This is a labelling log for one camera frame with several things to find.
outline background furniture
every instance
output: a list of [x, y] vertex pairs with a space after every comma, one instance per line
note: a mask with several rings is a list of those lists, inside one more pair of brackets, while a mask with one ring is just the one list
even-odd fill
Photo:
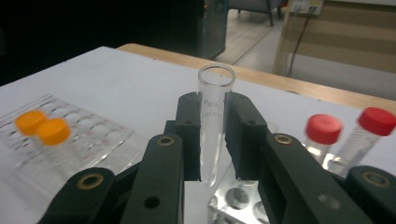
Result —
[[225, 0], [4, 0], [0, 86], [101, 46], [140, 43], [202, 58], [225, 49]]
[[[306, 14], [291, 13], [289, 0], [273, 73], [284, 76]], [[394, 1], [325, 1], [312, 16], [297, 53], [338, 63], [396, 73]]]
[[229, 9], [266, 13], [270, 17], [271, 26], [274, 26], [272, 10], [277, 9], [277, 16], [282, 18], [280, 11], [281, 0], [229, 0]]

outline black cabinet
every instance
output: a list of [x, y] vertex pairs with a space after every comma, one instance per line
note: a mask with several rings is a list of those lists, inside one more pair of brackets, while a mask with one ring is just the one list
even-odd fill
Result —
[[212, 59], [225, 49], [225, 0], [3, 0], [0, 85], [91, 49], [137, 43]]

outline test tube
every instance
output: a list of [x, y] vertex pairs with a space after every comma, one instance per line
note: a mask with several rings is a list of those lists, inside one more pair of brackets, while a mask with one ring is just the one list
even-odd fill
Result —
[[37, 153], [37, 149], [41, 147], [41, 143], [35, 131], [46, 120], [47, 116], [41, 110], [27, 111], [15, 119], [15, 126], [19, 130], [19, 133], [24, 136], [23, 141], [16, 147], [17, 150], [14, 151], [17, 160], [19, 160], [17, 163], [18, 167], [21, 168], [26, 162], [29, 162], [39, 154]]
[[35, 144], [37, 144], [35, 131], [40, 124], [46, 121], [46, 119], [47, 116], [43, 111], [31, 110], [18, 116], [15, 119], [15, 126], [21, 134], [31, 137]]
[[235, 72], [229, 66], [213, 63], [199, 70], [198, 79], [201, 100], [200, 172], [202, 183], [210, 187], [216, 181], [228, 115], [228, 96], [235, 82]]
[[70, 139], [71, 130], [64, 119], [48, 119], [37, 128], [36, 133], [45, 146], [44, 156], [63, 179], [83, 168], [82, 159]]
[[381, 137], [390, 135], [395, 125], [396, 118], [388, 111], [376, 107], [365, 108], [352, 134], [329, 161], [329, 170], [346, 177], [349, 169], [358, 165]]
[[330, 115], [316, 114], [308, 119], [305, 147], [320, 165], [337, 142], [342, 128], [341, 121]]

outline orange-capped tube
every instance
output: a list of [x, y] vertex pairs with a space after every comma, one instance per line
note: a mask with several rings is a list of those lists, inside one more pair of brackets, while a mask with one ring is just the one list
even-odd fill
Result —
[[33, 136], [38, 126], [46, 120], [47, 116], [43, 111], [31, 110], [17, 117], [15, 125], [22, 134]]
[[70, 128], [64, 119], [49, 119], [36, 131], [41, 142], [49, 147], [63, 143], [70, 136]]
[[48, 119], [36, 131], [38, 139], [47, 150], [44, 156], [54, 165], [59, 175], [67, 180], [83, 168], [82, 159], [70, 141], [71, 129], [64, 119]]

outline floor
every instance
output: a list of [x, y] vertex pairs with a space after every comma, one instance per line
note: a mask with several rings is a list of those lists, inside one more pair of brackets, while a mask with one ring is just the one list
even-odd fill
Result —
[[216, 61], [235, 64], [272, 29], [268, 15], [246, 11], [238, 13], [237, 10], [229, 10], [225, 41], [226, 50], [216, 58]]
[[[274, 17], [274, 20], [278, 20], [275, 12]], [[270, 32], [233, 64], [273, 73], [273, 64], [282, 26], [282, 21], [277, 22]], [[297, 53], [291, 77], [338, 89], [396, 100], [396, 74], [388, 72], [325, 61]]]

